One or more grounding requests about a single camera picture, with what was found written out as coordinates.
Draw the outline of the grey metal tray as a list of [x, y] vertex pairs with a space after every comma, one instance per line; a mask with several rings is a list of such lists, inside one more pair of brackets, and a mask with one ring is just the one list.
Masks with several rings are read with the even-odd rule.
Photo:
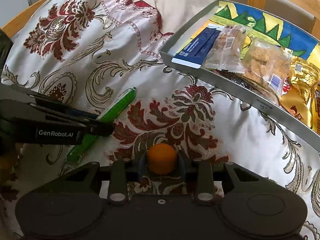
[[187, 39], [191, 37], [191, 35], [214, 14], [218, 9], [219, 2], [222, 1], [223, 0], [216, 0], [210, 3], [210, 5], [206, 6], [194, 15], [187, 23], [181, 26], [181, 28], [178, 29], [171, 38], [167, 40], [159, 51], [164, 64], [179, 70], [180, 72], [184, 72], [185, 74], [192, 75], [193, 77], [196, 77], [210, 85], [216, 86], [236, 98], [249, 103], [252, 107], [260, 110], [276, 122], [282, 124], [315, 150], [319, 151], [319, 135], [301, 121], [287, 113], [287, 111], [283, 110], [281, 107], [278, 107], [257, 93], [223, 77], [220, 74], [216, 74], [203, 68], [195, 69], [193, 67], [187, 67], [172, 62], [172, 58], [178, 49], [180, 49]]

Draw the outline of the clear bag biscuit snack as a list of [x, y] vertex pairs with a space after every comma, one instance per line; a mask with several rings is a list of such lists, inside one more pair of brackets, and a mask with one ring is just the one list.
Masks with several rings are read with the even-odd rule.
[[202, 68], [244, 74], [245, 68], [240, 57], [248, 32], [249, 28], [243, 25], [225, 25], [207, 54]]

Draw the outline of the floral embroidered bed cover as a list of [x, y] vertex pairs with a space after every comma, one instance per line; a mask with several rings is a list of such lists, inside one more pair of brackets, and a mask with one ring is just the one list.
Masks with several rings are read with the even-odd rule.
[[122, 92], [136, 97], [116, 129], [82, 163], [110, 165], [166, 143], [190, 159], [235, 162], [301, 196], [301, 235], [319, 239], [319, 153], [270, 117], [223, 90], [167, 67], [172, 33], [144, 1], [48, 0], [14, 41], [1, 84], [16, 85], [100, 114]]

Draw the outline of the orange jelly cup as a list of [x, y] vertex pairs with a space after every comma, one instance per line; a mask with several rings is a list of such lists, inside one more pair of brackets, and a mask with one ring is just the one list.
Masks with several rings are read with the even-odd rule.
[[177, 151], [170, 145], [160, 143], [147, 151], [148, 167], [153, 173], [165, 175], [173, 171], [177, 159]]

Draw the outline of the colourful drawing tray liner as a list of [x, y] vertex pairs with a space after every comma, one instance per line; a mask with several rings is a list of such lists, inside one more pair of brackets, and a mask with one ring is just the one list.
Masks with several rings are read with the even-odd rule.
[[217, 9], [208, 22], [222, 26], [246, 25], [252, 31], [253, 37], [289, 48], [295, 56], [319, 66], [319, 40], [268, 12], [236, 2], [218, 0]]

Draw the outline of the clear bag fried snack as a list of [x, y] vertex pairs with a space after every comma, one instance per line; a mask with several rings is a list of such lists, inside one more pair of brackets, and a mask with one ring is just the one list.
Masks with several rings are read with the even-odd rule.
[[292, 57], [290, 49], [254, 37], [242, 59], [244, 77], [280, 97], [284, 81], [289, 77]]

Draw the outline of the cream pillow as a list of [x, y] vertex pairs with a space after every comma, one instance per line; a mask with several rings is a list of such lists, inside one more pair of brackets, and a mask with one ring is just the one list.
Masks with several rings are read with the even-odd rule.
[[133, 0], [144, 1], [156, 8], [161, 15], [160, 30], [163, 34], [174, 33], [203, 8], [216, 0]]

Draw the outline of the dark blue sachet packet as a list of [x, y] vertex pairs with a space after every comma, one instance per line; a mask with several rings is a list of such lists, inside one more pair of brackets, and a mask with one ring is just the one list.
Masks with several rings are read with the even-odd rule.
[[175, 56], [172, 63], [199, 69], [212, 49], [223, 26], [209, 23], [199, 34], [191, 39]]

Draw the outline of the green sausage stick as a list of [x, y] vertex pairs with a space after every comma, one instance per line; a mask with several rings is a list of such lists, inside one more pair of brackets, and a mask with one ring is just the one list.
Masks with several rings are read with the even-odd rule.
[[[97, 120], [103, 123], [113, 122], [116, 117], [133, 101], [136, 97], [136, 87], [128, 88], [118, 96], [116, 101], [101, 113]], [[78, 164], [82, 159], [83, 153], [88, 150], [95, 141], [99, 138], [98, 135], [86, 135], [80, 145], [76, 145], [70, 149], [67, 154], [66, 161], [71, 164]]]

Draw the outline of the gold foil snack packet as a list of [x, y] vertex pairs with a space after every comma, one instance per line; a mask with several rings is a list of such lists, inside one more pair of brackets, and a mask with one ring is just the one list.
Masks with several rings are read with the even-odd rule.
[[319, 83], [319, 68], [301, 57], [293, 56], [288, 80], [290, 88], [281, 96], [280, 104], [294, 118], [311, 128], [311, 103]]

